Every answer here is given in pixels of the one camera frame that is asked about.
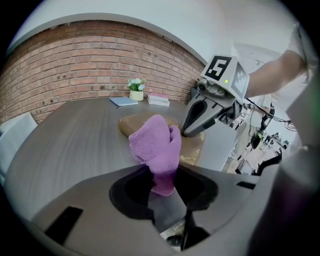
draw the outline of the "gray table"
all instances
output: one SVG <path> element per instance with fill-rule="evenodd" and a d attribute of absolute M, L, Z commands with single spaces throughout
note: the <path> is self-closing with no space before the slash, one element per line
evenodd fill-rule
<path fill-rule="evenodd" d="M 137 165 L 128 138 L 118 129 L 119 119 L 148 111 L 181 120 L 185 108 L 176 101 L 170 107 L 143 101 L 117 108 L 108 98 L 65 103 L 38 125 L 16 153 L 4 183 L 11 205 L 31 220 L 78 182 Z M 234 146 L 236 131 L 217 123 L 205 133 L 197 165 L 220 171 Z"/>

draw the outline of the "pink towel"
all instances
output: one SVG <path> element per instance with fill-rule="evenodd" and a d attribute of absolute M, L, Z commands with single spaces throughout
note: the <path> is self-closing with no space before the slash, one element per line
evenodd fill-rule
<path fill-rule="evenodd" d="M 169 196 L 175 191 L 174 178 L 179 165 L 181 136 L 178 127 L 168 127 L 159 114 L 153 115 L 129 136 L 134 159 L 146 164 L 153 173 L 152 191 Z"/>

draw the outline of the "black slot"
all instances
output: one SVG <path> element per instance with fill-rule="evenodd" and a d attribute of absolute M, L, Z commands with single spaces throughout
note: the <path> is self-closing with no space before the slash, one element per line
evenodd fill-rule
<path fill-rule="evenodd" d="M 68 206 L 45 231 L 45 234 L 58 244 L 63 245 L 83 211 L 83 209 Z"/>
<path fill-rule="evenodd" d="M 252 184 L 252 183 L 245 182 L 245 181 L 240 181 L 236 185 L 239 186 L 239 187 L 250 189 L 250 190 L 253 190 L 255 188 L 255 186 L 256 186 L 256 184 Z"/>

